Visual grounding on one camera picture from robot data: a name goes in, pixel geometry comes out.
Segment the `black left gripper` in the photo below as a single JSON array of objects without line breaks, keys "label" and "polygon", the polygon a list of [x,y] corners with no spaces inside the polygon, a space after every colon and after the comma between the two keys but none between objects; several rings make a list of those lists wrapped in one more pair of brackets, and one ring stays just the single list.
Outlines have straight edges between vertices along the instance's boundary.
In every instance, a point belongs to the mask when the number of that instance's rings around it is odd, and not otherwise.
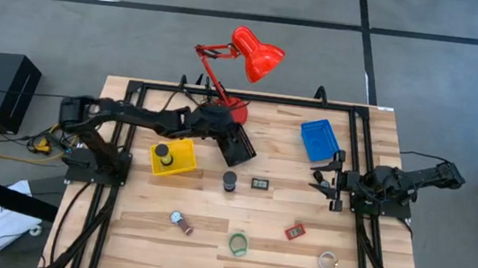
[{"label": "black left gripper", "polygon": [[248,137],[231,111],[224,107],[200,106],[186,114],[185,137],[213,138],[218,141],[222,154],[232,155],[235,144],[245,145]]}]

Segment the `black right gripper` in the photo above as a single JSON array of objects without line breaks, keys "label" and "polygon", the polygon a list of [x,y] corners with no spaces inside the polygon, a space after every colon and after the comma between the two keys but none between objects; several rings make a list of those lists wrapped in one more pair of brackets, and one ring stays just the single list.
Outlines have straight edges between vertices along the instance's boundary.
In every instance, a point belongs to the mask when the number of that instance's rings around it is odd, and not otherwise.
[{"label": "black right gripper", "polygon": [[345,151],[338,151],[337,160],[332,160],[327,165],[315,166],[315,170],[334,171],[335,172],[335,190],[331,187],[322,185],[309,184],[321,192],[325,197],[334,198],[335,202],[332,204],[333,211],[341,211],[343,209],[343,200],[341,199],[342,192],[349,194],[350,209],[351,212],[356,213],[358,211],[359,200],[363,197],[361,190],[361,175],[359,172],[353,170],[344,170],[343,164],[345,163]]}]

